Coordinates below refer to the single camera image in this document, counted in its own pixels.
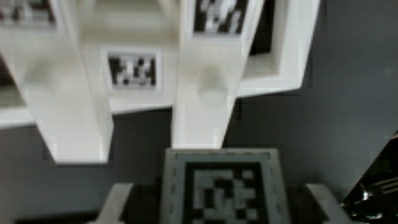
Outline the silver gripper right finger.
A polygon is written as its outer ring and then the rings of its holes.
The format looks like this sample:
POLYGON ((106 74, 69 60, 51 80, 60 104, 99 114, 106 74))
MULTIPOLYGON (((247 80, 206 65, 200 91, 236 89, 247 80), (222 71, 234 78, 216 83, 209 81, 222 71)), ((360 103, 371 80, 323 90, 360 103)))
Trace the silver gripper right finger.
POLYGON ((326 216, 321 224, 353 224, 326 186, 309 183, 305 187, 326 216))

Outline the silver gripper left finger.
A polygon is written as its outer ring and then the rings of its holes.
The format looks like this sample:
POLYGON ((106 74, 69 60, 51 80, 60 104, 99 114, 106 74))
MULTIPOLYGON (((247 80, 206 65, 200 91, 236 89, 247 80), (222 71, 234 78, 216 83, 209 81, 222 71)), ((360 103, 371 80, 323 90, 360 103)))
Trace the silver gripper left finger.
POLYGON ((131 188, 131 183, 113 184, 95 220, 87 224, 124 224, 119 218, 124 211, 131 188))

